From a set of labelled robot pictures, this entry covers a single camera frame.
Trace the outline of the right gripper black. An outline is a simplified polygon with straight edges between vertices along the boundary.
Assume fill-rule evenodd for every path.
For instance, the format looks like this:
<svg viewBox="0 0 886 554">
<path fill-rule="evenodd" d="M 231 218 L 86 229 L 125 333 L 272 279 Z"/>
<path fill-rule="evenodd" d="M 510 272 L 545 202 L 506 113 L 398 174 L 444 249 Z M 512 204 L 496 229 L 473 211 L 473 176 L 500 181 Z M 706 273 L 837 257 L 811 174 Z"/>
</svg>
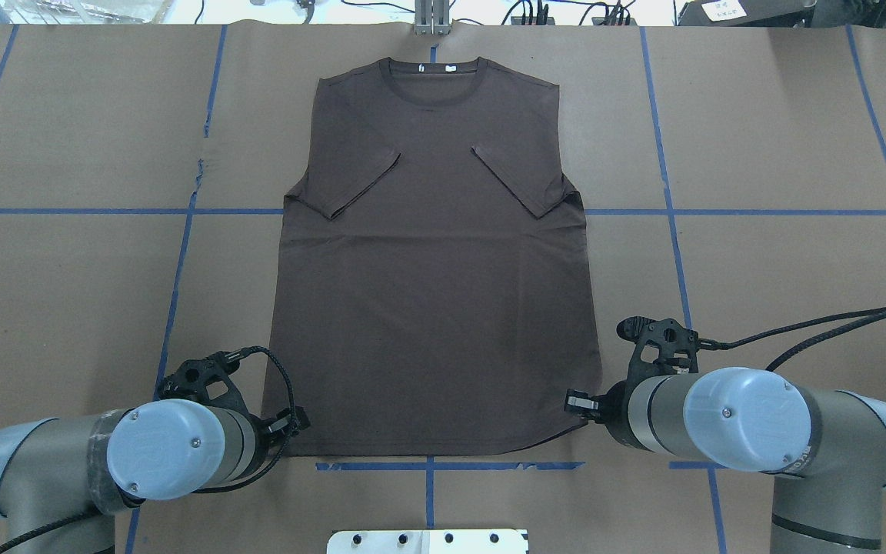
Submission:
<svg viewBox="0 0 886 554">
<path fill-rule="evenodd" d="M 567 390 L 564 411 L 588 423 L 605 426 L 608 434 L 626 448 L 639 448 L 640 442 L 628 420 L 626 393 L 626 385 L 613 385 L 605 394 L 595 395 Z"/>
</svg>

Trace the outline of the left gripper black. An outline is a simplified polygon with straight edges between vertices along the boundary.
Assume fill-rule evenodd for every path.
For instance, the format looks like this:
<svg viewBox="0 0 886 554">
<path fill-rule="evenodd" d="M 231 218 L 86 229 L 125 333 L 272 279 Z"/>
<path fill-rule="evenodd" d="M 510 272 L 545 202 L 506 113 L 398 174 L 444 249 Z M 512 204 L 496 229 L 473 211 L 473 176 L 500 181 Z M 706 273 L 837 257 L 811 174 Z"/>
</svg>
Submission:
<svg viewBox="0 0 886 554">
<path fill-rule="evenodd" d="M 277 444 L 309 429 L 311 421 L 303 408 L 285 408 L 267 418 L 240 414 L 239 425 L 243 444 L 239 468 L 259 470 Z"/>
</svg>

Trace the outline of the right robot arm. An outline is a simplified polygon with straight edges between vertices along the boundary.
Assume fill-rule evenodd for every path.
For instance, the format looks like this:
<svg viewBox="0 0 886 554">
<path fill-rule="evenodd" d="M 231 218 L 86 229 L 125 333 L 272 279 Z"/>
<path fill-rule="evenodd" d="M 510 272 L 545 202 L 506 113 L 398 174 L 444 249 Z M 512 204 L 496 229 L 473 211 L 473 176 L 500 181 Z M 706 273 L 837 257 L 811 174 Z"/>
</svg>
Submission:
<svg viewBox="0 0 886 554">
<path fill-rule="evenodd" d="M 570 389 L 564 410 L 629 448 L 772 476 L 772 553 L 882 550 L 886 401 L 728 367 Z"/>
</svg>

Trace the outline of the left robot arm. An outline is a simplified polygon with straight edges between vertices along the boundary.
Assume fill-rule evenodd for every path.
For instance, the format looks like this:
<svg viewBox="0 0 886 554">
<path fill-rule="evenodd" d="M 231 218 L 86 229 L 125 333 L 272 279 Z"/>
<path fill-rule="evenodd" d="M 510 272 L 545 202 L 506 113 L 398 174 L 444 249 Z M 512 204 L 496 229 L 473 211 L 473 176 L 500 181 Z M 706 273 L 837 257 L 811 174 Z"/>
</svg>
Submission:
<svg viewBox="0 0 886 554">
<path fill-rule="evenodd" d="M 0 430 L 0 553 L 112 553 L 114 519 L 147 501 L 228 493 L 260 479 L 310 425 L 165 399 Z"/>
</svg>

